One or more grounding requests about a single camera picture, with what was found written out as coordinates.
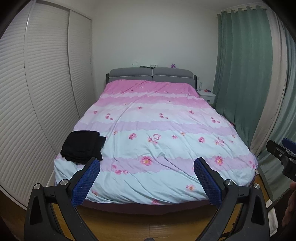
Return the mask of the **person right hand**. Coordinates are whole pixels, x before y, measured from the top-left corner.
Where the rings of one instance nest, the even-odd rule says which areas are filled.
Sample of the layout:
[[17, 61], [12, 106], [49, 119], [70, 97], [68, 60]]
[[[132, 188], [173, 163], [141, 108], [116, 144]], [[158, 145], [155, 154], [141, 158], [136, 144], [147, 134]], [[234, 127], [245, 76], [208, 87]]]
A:
[[283, 227], [285, 227], [290, 223], [290, 221], [292, 220], [293, 214], [295, 213], [295, 200], [296, 200], [296, 183], [295, 182], [292, 182], [290, 184], [290, 189], [293, 190], [293, 193], [288, 200], [288, 206], [285, 211], [285, 215], [282, 219], [281, 225]]

